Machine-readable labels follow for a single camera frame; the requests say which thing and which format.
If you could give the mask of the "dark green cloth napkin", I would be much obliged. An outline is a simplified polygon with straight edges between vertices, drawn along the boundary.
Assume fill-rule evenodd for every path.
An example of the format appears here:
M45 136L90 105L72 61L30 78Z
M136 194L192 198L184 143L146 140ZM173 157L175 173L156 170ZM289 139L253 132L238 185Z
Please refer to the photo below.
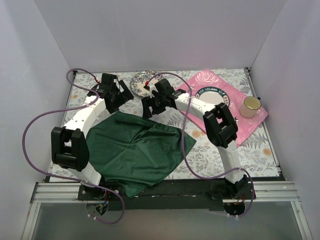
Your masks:
M164 180L196 144L180 128L122 112L91 127L86 142L90 164L129 198Z

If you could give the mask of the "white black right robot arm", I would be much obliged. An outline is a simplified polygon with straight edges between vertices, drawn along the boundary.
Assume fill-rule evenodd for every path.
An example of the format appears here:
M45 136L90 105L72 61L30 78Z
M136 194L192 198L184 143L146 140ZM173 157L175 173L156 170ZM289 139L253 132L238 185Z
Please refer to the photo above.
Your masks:
M223 102L214 105L201 101L183 89L175 90L167 79L147 82L144 88L149 91L149 96L141 100L144 119L170 107L203 120L207 138L217 147L222 160L227 195L232 199L244 196L248 177L241 168L236 146L238 126L229 107Z

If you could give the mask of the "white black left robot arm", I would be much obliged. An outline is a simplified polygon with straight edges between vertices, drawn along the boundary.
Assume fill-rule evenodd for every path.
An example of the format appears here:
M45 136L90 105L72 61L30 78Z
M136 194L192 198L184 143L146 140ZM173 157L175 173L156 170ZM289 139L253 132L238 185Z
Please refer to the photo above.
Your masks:
M103 199L107 191L100 183L101 174L89 162L87 133L103 111L113 114L133 98L123 80L118 80L114 74L103 73L101 82L87 94L82 109L62 127L54 127L51 131L52 162L90 187L89 194L95 200Z

